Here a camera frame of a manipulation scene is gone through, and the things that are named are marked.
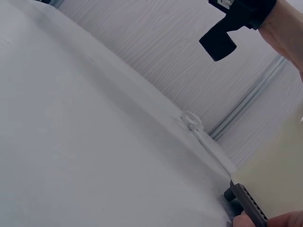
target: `white ceiling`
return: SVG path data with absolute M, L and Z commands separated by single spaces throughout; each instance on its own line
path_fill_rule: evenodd
M 206 0 L 64 0 L 59 10 L 210 131 L 276 53 L 258 32 L 233 33 L 238 49 L 213 62 L 199 39 L 223 14 Z

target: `gray trim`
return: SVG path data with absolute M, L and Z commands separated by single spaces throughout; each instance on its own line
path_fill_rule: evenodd
M 256 99 L 266 90 L 270 83 L 278 77 L 278 72 L 285 66 L 287 60 L 278 55 L 270 66 L 260 76 L 260 78 L 251 87 L 250 91 L 235 106 L 235 108 L 216 126 L 209 135 L 218 141 L 235 122 L 243 116 L 247 109 L 256 101 Z

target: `black handle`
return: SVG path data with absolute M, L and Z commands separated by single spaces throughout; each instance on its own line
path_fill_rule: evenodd
M 237 48 L 237 45 L 226 32 L 213 29 L 200 39 L 200 44 L 214 61 L 225 58 Z

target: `white surface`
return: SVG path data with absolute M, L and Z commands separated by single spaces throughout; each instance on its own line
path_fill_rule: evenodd
M 233 176 L 267 218 L 303 209 L 303 105 Z
M 201 123 L 201 119 L 199 119 L 198 116 L 189 111 L 182 112 L 181 119 L 185 126 L 187 126 L 187 128 L 193 133 L 193 135 L 197 138 L 200 144 L 204 147 L 207 153 L 224 171 L 224 173 L 227 176 L 231 177 L 231 174 L 236 172 L 237 170 L 236 166 L 224 154 L 220 146 L 217 145 L 216 142 L 206 134 Z
M 207 0 L 64 0 L 59 10 L 210 131 L 276 53 L 258 32 L 231 33 L 238 49 L 213 62 L 199 39 L 223 13 Z
M 229 180 L 178 126 L 180 110 L 52 7 L 9 2 L 1 225 L 226 226 Z

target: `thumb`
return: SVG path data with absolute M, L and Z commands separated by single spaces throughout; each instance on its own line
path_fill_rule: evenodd
M 302 227 L 303 211 L 294 211 L 268 220 L 268 227 Z
M 246 214 L 236 216 L 233 219 L 232 226 L 233 227 L 255 227 L 252 220 Z

